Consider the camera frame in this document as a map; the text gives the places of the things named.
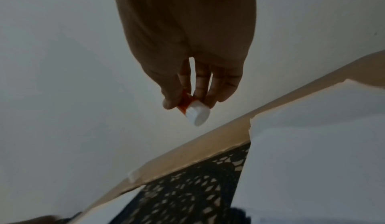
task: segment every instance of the small bottle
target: small bottle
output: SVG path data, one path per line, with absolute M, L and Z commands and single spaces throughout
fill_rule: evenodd
M 202 125 L 210 115 L 210 108 L 186 91 L 183 91 L 182 100 L 177 108 L 195 126 Z

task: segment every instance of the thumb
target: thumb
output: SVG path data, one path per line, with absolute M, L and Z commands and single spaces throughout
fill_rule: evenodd
M 182 100 L 183 88 L 177 74 L 158 74 L 149 69 L 145 69 L 144 67 L 143 70 L 162 89 L 162 94 L 164 95 L 163 107 L 165 109 L 173 109 L 179 105 L 180 101 Z

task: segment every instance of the black lace fabric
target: black lace fabric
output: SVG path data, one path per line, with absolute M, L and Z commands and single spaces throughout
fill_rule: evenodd
M 148 183 L 110 224 L 249 223 L 234 220 L 230 210 L 249 147 L 239 146 Z

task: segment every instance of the finger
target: finger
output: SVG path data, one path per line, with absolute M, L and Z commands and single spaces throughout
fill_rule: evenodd
M 203 101 L 207 95 L 210 83 L 211 71 L 209 65 L 195 60 L 195 73 L 197 79 L 195 82 L 194 96 L 200 101 Z
M 227 100 L 238 88 L 243 74 L 243 64 L 240 67 L 226 69 L 225 83 L 217 95 L 217 100 Z
M 217 95 L 225 83 L 225 69 L 223 67 L 211 66 L 211 72 L 213 73 L 213 80 L 204 100 L 204 103 L 210 108 L 217 102 Z
M 162 75 L 145 67 L 143 70 L 162 89 L 163 107 L 168 110 L 176 107 L 182 99 L 182 85 L 178 75 Z
M 191 68 L 188 59 L 183 61 L 178 77 L 183 89 L 191 94 Z

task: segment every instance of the white wall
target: white wall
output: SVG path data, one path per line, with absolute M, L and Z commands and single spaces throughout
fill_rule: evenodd
M 0 223 L 72 215 L 156 155 L 385 49 L 385 0 L 257 2 L 244 79 L 195 128 L 162 109 L 114 0 L 0 0 Z

